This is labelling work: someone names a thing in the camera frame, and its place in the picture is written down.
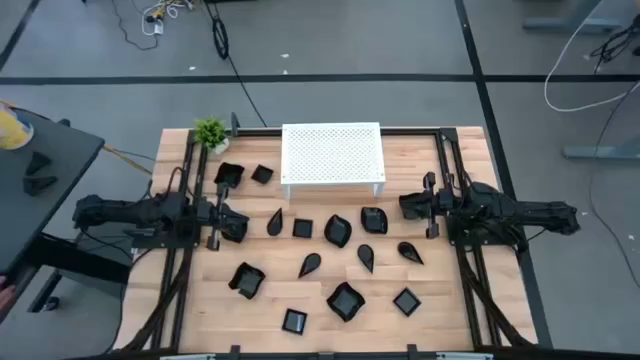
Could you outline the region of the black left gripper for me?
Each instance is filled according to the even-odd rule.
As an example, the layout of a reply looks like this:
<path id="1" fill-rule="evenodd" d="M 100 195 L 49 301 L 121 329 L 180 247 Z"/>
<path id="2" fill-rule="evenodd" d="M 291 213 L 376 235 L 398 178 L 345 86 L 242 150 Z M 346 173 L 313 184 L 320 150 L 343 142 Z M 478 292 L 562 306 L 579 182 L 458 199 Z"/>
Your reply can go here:
<path id="1" fill-rule="evenodd" d="M 220 247 L 220 215 L 219 208 L 224 200 L 224 186 L 218 184 L 216 188 L 216 203 L 210 202 L 206 196 L 198 199 L 196 206 L 196 219 L 202 226 L 211 228 L 211 235 L 206 241 L 206 248 L 211 251 L 218 251 Z M 223 204 L 224 227 L 242 228 L 246 227 L 249 218 L 233 210 L 227 203 Z"/>

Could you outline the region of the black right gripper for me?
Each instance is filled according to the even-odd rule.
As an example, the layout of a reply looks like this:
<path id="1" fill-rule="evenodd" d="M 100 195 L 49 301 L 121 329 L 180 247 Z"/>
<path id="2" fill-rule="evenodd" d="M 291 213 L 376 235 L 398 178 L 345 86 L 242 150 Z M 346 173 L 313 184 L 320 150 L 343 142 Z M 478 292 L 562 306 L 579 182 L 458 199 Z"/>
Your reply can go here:
<path id="1" fill-rule="evenodd" d="M 453 192 L 448 188 L 434 191 L 436 177 L 434 172 L 428 172 L 423 178 L 426 195 L 406 195 L 402 197 L 404 216 L 428 216 L 429 225 L 426 230 L 428 239 L 435 239 L 440 235 L 437 216 L 444 216 L 453 209 Z"/>

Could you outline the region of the black teardrop plate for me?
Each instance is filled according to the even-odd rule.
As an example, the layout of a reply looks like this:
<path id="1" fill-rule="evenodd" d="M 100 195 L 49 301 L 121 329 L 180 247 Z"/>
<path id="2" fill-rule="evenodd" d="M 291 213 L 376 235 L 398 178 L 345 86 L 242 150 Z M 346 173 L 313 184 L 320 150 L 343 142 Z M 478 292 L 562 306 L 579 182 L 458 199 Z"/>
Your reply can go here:
<path id="1" fill-rule="evenodd" d="M 423 265 L 424 261 L 422 260 L 418 250 L 414 245 L 409 242 L 400 242 L 397 246 L 397 250 L 399 254 L 406 258 L 407 260 Z"/>
<path id="2" fill-rule="evenodd" d="M 283 228 L 283 211 L 279 208 L 267 223 L 267 233 L 269 236 L 278 236 Z"/>
<path id="3" fill-rule="evenodd" d="M 357 249 L 357 256 L 364 267 L 370 272 L 374 272 L 375 254 L 373 249 L 367 245 L 362 244 Z"/>
<path id="4" fill-rule="evenodd" d="M 322 262 L 322 258 L 318 253 L 311 253 L 307 255 L 302 262 L 301 268 L 298 273 L 298 277 L 302 278 L 312 273 L 313 271 L 315 271 L 317 268 L 320 267 L 321 262 Z"/>

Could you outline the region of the green plant in white pot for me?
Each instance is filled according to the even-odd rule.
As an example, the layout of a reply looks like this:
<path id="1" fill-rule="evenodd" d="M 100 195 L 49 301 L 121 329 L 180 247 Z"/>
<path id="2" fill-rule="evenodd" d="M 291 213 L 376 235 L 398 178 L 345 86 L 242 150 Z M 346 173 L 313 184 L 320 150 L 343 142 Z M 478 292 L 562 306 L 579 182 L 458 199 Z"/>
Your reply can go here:
<path id="1" fill-rule="evenodd" d="M 224 123 L 218 117 L 195 121 L 195 141 L 217 155 L 225 152 L 230 145 Z"/>

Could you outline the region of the white perforated metal shelf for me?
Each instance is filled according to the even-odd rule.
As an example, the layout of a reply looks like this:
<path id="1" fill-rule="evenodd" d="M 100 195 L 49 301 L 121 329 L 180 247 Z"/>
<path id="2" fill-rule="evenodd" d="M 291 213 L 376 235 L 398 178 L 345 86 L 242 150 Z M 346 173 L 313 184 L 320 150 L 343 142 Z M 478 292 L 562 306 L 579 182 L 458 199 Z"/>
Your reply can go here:
<path id="1" fill-rule="evenodd" d="M 287 200 L 295 187 L 323 185 L 370 185 L 379 197 L 386 184 L 380 124 L 284 124 L 280 174 Z"/>

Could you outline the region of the dark grey side table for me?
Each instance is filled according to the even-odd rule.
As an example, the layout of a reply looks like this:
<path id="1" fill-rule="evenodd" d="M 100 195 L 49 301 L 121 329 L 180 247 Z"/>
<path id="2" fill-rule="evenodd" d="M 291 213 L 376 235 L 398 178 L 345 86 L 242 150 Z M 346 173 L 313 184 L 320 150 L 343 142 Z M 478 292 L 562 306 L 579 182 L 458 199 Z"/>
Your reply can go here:
<path id="1" fill-rule="evenodd" d="M 14 298 L 22 295 L 42 266 L 125 284 L 130 272 L 127 265 L 82 251 L 44 232 L 105 140 L 26 109 L 15 107 L 13 112 L 34 129 L 25 146 L 0 150 L 0 276 L 15 287 Z M 49 173 L 57 181 L 31 196 L 24 192 L 23 178 L 35 152 L 51 160 Z"/>

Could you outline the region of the grey desk foot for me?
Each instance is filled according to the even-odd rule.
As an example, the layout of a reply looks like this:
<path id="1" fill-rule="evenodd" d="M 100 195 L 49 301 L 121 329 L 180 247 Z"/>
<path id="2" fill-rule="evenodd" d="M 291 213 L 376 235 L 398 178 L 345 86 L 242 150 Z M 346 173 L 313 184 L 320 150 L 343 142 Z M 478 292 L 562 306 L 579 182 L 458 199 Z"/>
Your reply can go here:
<path id="1" fill-rule="evenodd" d="M 640 135 L 616 146 L 566 146 L 567 159 L 640 160 Z"/>
<path id="2" fill-rule="evenodd" d="M 570 32 L 577 30 L 590 34 L 610 33 L 622 26 L 618 20 L 596 17 L 603 0 L 579 0 L 572 14 L 564 17 L 528 17 L 522 28 L 530 31 Z"/>

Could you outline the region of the black triangular part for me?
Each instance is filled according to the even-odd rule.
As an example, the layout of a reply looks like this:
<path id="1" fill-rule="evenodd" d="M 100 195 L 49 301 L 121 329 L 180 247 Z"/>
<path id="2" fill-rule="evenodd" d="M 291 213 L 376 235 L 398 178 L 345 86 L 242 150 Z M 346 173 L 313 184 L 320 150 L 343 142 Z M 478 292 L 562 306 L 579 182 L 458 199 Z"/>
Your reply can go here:
<path id="1" fill-rule="evenodd" d="M 35 197 L 57 182 L 56 176 L 25 177 L 22 179 L 25 194 Z"/>
<path id="2" fill-rule="evenodd" d="M 47 167 L 48 165 L 50 165 L 52 162 L 52 160 L 46 156 L 43 153 L 34 151 L 32 153 L 31 159 L 29 161 L 29 164 L 26 168 L 25 171 L 25 175 L 26 176 L 32 176 L 35 173 L 37 173 L 39 170 Z"/>

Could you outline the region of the yellow and white round object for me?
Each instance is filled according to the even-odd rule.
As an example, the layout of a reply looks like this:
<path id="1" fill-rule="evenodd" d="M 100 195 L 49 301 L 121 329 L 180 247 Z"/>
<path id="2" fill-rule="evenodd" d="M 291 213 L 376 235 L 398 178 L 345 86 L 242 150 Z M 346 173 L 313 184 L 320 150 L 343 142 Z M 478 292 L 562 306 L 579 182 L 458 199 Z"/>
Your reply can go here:
<path id="1" fill-rule="evenodd" d="M 33 135 L 33 126 L 21 120 L 8 104 L 0 101 L 0 149 L 19 149 L 27 145 Z"/>

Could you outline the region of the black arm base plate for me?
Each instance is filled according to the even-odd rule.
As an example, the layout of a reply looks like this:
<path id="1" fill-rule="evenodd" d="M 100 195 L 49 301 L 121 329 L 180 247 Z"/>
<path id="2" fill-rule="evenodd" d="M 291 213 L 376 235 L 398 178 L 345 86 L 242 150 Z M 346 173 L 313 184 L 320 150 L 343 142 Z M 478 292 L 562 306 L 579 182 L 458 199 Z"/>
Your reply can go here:
<path id="1" fill-rule="evenodd" d="M 454 210 L 446 217 L 449 240 L 463 246 L 502 245 L 516 253 L 529 246 L 523 232 L 505 218 L 488 215 L 484 210 Z"/>
<path id="2" fill-rule="evenodd" d="M 196 247 L 200 238 L 196 231 L 200 225 L 196 216 L 187 211 L 177 217 L 161 216 L 158 220 L 128 230 L 134 248 L 144 249 L 185 249 Z"/>

